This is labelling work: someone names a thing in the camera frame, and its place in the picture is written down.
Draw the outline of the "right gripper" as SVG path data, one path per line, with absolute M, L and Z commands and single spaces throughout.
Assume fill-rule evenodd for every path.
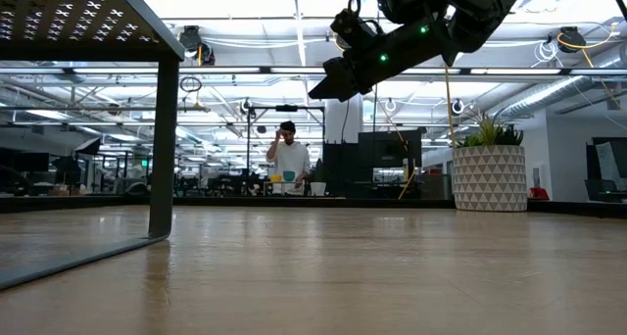
M 411 47 L 396 35 L 378 36 L 367 46 L 346 50 L 343 58 L 326 61 L 323 64 L 326 77 L 309 92 L 309 96 L 344 102 L 358 92 L 369 92 L 373 85 L 415 64 Z

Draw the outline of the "black cabinet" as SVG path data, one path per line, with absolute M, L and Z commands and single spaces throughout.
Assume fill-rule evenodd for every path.
M 421 165 L 422 132 L 361 132 L 356 143 L 326 144 L 327 191 L 349 199 L 396 199 Z

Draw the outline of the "person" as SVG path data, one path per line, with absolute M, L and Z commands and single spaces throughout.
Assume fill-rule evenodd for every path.
M 274 173 L 282 175 L 284 184 L 273 184 L 272 193 L 303 196 L 305 179 L 311 166 L 308 148 L 295 140 L 296 126 L 291 120 L 283 122 L 275 132 L 275 138 L 266 152 L 266 160 L 274 165 Z M 296 173 L 294 181 L 283 179 L 283 172 Z

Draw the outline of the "triangle-patterned planter with plant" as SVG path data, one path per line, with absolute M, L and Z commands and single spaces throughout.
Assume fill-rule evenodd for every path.
M 453 194 L 462 211 L 522 213 L 527 210 L 524 134 L 485 113 L 478 131 L 453 148 Z

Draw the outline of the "grey perforated metal shelf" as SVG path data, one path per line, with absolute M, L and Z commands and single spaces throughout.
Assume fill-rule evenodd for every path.
M 179 64 L 184 48 L 144 0 L 0 0 L 0 61 L 156 62 L 147 234 L 0 273 L 0 291 L 165 240 L 172 220 Z

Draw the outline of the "silver ventilation duct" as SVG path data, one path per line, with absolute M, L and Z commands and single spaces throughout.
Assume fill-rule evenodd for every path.
M 492 112 L 492 115 L 497 118 L 527 116 L 600 84 L 599 78 L 577 75 L 552 83 L 534 85 L 505 100 L 500 108 Z

